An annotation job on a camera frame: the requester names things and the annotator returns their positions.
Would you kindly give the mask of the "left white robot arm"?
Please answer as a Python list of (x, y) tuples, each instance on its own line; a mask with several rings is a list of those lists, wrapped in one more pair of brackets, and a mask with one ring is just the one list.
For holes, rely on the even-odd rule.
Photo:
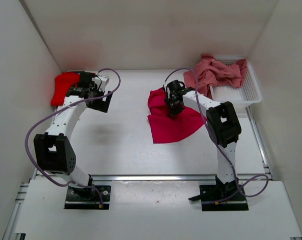
[(93, 72), (69, 71), (55, 78), (51, 106), (57, 108), (53, 122), (34, 137), (37, 165), (49, 175), (63, 179), (84, 200), (96, 195), (91, 175), (76, 165), (71, 146), (72, 132), (85, 109), (108, 111), (112, 93), (105, 88), (109, 77)]

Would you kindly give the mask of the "magenta t shirt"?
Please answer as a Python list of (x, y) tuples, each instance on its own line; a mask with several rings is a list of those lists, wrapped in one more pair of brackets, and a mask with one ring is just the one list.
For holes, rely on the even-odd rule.
[(154, 144), (179, 142), (198, 131), (203, 119), (197, 111), (186, 107), (182, 113), (171, 116), (164, 102), (165, 93), (162, 89), (150, 91), (147, 116)]

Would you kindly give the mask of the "red t shirt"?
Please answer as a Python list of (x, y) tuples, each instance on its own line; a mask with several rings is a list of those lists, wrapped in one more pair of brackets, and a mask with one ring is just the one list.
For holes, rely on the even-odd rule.
[(72, 85), (78, 83), (79, 80), (80, 75), (74, 72), (64, 72), (55, 77), (55, 92), (51, 100), (51, 106), (62, 106), (67, 91)]

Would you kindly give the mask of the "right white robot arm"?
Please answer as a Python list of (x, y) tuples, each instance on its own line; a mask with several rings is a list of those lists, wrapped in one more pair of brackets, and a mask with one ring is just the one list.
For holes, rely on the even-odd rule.
[(194, 88), (186, 88), (185, 84), (178, 80), (170, 82), (163, 90), (164, 101), (171, 116), (191, 108), (205, 117), (209, 137), (217, 147), (216, 185), (210, 192), (222, 200), (228, 199), (237, 189), (235, 149), (241, 134), (233, 104), (229, 101), (214, 101), (197, 93)]

